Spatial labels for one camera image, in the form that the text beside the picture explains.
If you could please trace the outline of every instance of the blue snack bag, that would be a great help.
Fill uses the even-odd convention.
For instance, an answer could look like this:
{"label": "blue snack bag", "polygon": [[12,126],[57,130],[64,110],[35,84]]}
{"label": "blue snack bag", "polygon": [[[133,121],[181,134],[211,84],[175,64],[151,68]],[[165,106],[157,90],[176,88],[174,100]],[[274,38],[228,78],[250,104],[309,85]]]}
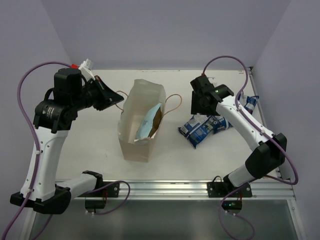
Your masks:
{"label": "blue snack bag", "polygon": [[[241,105],[252,114],[259,96],[246,96],[243,92],[240,94],[238,100]],[[210,115],[193,115],[192,118],[186,122],[182,127],[178,127],[178,131],[190,142],[196,149],[197,145],[201,143],[211,132],[217,134],[223,130],[232,127],[223,116]]]}

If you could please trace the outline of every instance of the robotic arm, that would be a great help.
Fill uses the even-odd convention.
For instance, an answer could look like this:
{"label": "robotic arm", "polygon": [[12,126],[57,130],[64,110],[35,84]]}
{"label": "robotic arm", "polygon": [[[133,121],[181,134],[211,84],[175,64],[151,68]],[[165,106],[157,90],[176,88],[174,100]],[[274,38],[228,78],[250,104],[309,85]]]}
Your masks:
{"label": "robotic arm", "polygon": [[[11,195],[12,204],[21,206],[31,192],[26,207],[42,214],[62,214],[72,199],[103,186],[102,175],[92,171],[84,171],[78,178],[55,184],[60,153],[78,111],[92,106],[102,111],[124,100],[99,76],[92,74],[91,66],[87,60],[79,68],[60,69],[54,75],[54,88],[49,89],[44,100],[36,106],[33,124],[40,151],[34,145],[26,180],[20,192]],[[49,99],[52,92],[54,99]],[[39,155],[39,165],[37,175],[32,179],[36,155]],[[33,190],[29,189],[30,181],[34,181]]]}
{"label": "robotic arm", "polygon": [[[214,87],[204,74],[191,81],[190,84],[193,88],[191,114],[224,116],[241,134],[252,150],[244,165],[223,178],[228,192],[245,183],[264,177],[284,163],[285,156],[283,153],[239,112],[235,104],[234,93],[226,85]],[[247,111],[244,111],[244,113],[248,119],[260,126],[268,137],[286,150],[287,139],[282,133],[275,135]]]}

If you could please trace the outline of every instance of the light blue package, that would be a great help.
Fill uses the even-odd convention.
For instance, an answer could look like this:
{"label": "light blue package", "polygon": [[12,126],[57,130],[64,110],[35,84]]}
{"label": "light blue package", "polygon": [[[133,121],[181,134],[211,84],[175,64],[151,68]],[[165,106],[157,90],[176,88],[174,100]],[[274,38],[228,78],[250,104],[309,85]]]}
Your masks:
{"label": "light blue package", "polygon": [[150,131],[154,125],[154,118],[161,107],[162,103],[159,102],[157,105],[152,107],[144,116],[143,120],[140,123],[140,127],[135,134],[135,139],[144,139],[149,137]]}

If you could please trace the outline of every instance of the gray floor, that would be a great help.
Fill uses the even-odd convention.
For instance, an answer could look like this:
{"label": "gray floor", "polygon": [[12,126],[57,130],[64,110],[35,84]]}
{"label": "gray floor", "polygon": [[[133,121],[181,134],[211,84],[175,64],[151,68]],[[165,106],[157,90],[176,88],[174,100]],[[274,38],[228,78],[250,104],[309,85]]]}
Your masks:
{"label": "gray floor", "polygon": [[[107,203],[111,208],[117,201]],[[218,219],[218,201],[128,201],[103,216],[85,215],[84,201],[74,200],[62,215],[53,216],[38,240],[209,240],[230,239]],[[295,240],[295,229],[285,200],[245,201],[241,214],[256,230],[257,240]],[[248,238],[251,229],[241,219],[223,213],[229,230]],[[31,236],[47,216],[38,214]]]}

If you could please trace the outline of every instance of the paper bag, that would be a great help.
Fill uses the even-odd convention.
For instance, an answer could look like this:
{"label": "paper bag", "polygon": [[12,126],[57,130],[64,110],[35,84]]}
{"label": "paper bag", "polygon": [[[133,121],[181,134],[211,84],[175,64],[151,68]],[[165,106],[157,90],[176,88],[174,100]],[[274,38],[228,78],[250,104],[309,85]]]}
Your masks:
{"label": "paper bag", "polygon": [[[146,113],[158,103],[162,104],[153,120],[151,136],[135,139],[136,133]],[[134,80],[134,85],[123,104],[118,123],[118,138],[125,160],[148,161],[155,145],[157,132],[161,127],[163,116],[166,114],[164,113],[165,107],[166,91],[164,86],[144,79]]]}

